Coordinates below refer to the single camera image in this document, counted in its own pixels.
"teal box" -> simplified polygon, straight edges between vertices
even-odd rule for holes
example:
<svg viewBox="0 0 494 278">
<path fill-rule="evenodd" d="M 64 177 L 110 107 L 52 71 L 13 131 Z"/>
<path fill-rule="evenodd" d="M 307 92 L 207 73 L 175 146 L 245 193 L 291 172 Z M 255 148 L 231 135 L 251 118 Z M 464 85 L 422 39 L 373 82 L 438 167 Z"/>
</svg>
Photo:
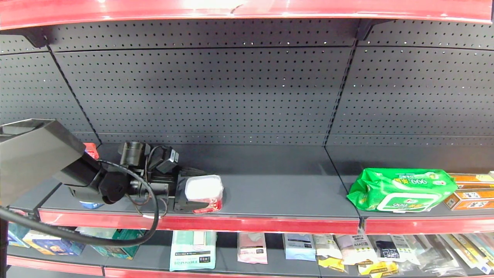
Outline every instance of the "teal box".
<svg viewBox="0 0 494 278">
<path fill-rule="evenodd" d="M 29 228 L 17 223 L 8 224 L 8 245 L 31 248 L 22 239 L 29 233 Z"/>
<path fill-rule="evenodd" d="M 144 235 L 144 230 L 128 230 L 128 229 L 107 229 L 107 228 L 91 228 L 91 227 L 79 227 L 76 231 L 91 235 L 95 237 L 109 238 L 109 239 L 136 239 Z M 91 245 L 94 250 L 105 257 L 114 257 L 132 260 L 137 253 L 139 245 L 130 247 L 113 247 L 113 246 L 97 246 Z"/>
</svg>

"gray shelf surface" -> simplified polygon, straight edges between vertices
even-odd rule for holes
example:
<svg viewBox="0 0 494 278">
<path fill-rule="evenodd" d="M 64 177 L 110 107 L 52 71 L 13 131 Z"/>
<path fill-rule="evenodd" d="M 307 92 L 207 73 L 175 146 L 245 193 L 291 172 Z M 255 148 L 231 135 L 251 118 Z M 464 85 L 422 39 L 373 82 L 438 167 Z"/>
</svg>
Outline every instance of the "gray shelf surface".
<svg viewBox="0 0 494 278">
<path fill-rule="evenodd" d="M 51 256 L 41 254 L 34 248 L 24 248 L 17 246 L 9 246 L 7 254 L 16 257 L 30 258 L 43 261 L 61 262 L 78 265 L 104 266 L 107 257 L 101 256 L 91 246 L 86 246 L 80 256 Z"/>
<path fill-rule="evenodd" d="M 20 196 L 10 207 L 26 212 L 33 212 L 58 188 L 60 182 L 56 179 L 48 179 L 33 187 L 27 193 Z"/>
<path fill-rule="evenodd" d="M 225 190 L 223 209 L 217 215 L 358 219 L 323 147 L 177 145 L 174 148 L 180 154 L 181 166 L 221 176 Z M 100 157 L 114 162 L 120 159 L 117 150 L 117 144 L 98 148 Z M 63 186 L 42 208 L 84 210 Z M 152 205 L 142 210 L 151 212 Z M 127 199 L 85 212 L 136 214 Z"/>
<path fill-rule="evenodd" d="M 11 267 L 7 271 L 7 278 L 36 277 L 36 278 L 101 278 L 102 276 L 73 274 L 41 269 Z"/>
<path fill-rule="evenodd" d="M 429 168 L 449 173 L 486 174 L 494 165 L 494 149 L 461 146 L 326 146 L 347 190 L 364 168 Z M 444 203 L 429 212 L 390 213 L 358 210 L 361 217 L 429 217 L 492 215 L 494 209 L 451 211 Z"/>
<path fill-rule="evenodd" d="M 139 247 L 133 260 L 109 258 L 106 267 L 168 271 L 172 234 L 171 231 L 158 231 L 148 242 Z M 285 259 L 281 234 L 265 234 L 268 249 L 267 265 L 237 262 L 237 233 L 218 232 L 217 235 L 215 269 L 187 272 L 292 277 L 320 276 L 317 262 Z"/>
</svg>

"white lid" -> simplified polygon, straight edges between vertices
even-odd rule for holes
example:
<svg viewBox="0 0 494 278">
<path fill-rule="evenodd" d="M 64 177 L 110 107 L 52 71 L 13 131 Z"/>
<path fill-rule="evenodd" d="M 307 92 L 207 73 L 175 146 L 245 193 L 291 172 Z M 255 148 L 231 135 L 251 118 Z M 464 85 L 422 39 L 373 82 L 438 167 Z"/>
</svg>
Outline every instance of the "white lid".
<svg viewBox="0 0 494 278">
<path fill-rule="evenodd" d="M 222 192 L 223 184 L 218 175 L 192 177 L 185 184 L 185 196 L 190 201 L 218 198 Z"/>
</svg>

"orange box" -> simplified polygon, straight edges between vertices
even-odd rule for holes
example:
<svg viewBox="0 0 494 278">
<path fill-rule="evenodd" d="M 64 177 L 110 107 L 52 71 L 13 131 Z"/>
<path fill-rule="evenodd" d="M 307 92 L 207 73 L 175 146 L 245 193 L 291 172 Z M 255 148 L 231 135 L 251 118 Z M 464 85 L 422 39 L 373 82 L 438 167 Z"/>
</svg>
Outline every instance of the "orange box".
<svg viewBox="0 0 494 278">
<path fill-rule="evenodd" d="M 494 208 L 494 188 L 458 189 L 444 203 L 451 210 Z"/>
<path fill-rule="evenodd" d="M 494 178 L 490 175 L 452 173 L 449 175 L 454 179 L 459 189 L 494 188 Z"/>
</svg>

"pegboard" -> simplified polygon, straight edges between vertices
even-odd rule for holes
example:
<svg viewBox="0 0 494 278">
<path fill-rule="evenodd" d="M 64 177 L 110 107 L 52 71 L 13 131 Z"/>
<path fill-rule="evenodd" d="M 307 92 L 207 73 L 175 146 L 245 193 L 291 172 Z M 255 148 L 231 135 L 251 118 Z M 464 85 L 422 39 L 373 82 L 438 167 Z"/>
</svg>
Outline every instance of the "pegboard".
<svg viewBox="0 0 494 278">
<path fill-rule="evenodd" d="M 105 143 L 143 141 L 165 144 L 317 145 L 324 134 L 118 134 L 99 133 Z"/>
<path fill-rule="evenodd" d="M 358 19 L 224 19 L 96 22 L 44 27 L 53 51 L 351 46 Z"/>
<path fill-rule="evenodd" d="M 493 135 L 493 55 L 358 47 L 331 134 Z"/>
<path fill-rule="evenodd" d="M 48 49 L 45 46 L 33 47 L 23 36 L 0 35 L 0 55 L 41 51 L 48 51 Z"/>
<path fill-rule="evenodd" d="M 99 134 L 324 135 L 349 53 L 349 47 L 160 49 L 56 59 Z"/>
<path fill-rule="evenodd" d="M 0 69 L 2 124 L 48 118 L 70 131 L 92 133 L 49 53 L 3 55 Z"/>
<path fill-rule="evenodd" d="M 395 20 L 374 25 L 361 46 L 423 46 L 494 49 L 494 27 L 488 24 Z"/>
<path fill-rule="evenodd" d="M 328 145 L 366 146 L 494 146 L 490 136 L 330 135 Z"/>
</svg>

